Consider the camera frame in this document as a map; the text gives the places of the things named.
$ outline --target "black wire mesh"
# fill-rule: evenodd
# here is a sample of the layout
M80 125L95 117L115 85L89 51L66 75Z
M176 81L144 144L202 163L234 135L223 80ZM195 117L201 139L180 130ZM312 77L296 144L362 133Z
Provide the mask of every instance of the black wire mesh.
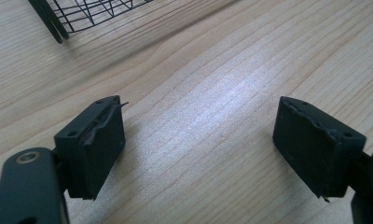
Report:
M109 21L153 0L29 0L55 39Z

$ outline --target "wooden table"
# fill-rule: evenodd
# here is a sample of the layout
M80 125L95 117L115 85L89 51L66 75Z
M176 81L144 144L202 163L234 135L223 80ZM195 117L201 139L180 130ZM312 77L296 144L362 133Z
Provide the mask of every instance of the wooden table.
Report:
M271 135L286 95L373 152L373 0L157 0L63 45L0 0L0 174L115 94L127 145L72 223L351 223L353 191L317 199Z

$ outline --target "light wood grain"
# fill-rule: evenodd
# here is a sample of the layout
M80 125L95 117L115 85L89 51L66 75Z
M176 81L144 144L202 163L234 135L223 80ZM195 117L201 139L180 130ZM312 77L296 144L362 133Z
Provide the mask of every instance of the light wood grain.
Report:
M352 190L317 199L271 134L287 95L373 152L373 0L157 0L64 45L0 1L0 173L113 94L127 145L95 202L67 199L72 223L351 223Z

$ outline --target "wire rack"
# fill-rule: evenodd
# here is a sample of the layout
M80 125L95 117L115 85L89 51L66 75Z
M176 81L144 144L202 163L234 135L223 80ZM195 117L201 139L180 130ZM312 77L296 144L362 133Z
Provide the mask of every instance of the wire rack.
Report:
M53 37L87 30L153 0L29 0Z

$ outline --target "wooden surface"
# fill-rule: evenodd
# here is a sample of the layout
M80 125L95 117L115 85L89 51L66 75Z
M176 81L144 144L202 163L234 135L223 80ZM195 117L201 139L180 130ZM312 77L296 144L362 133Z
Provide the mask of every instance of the wooden surface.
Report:
M114 94L127 145L95 202L67 199L72 223L351 223L353 191L317 199L271 134L287 95L373 152L373 0L157 0L63 45L0 0L0 174Z

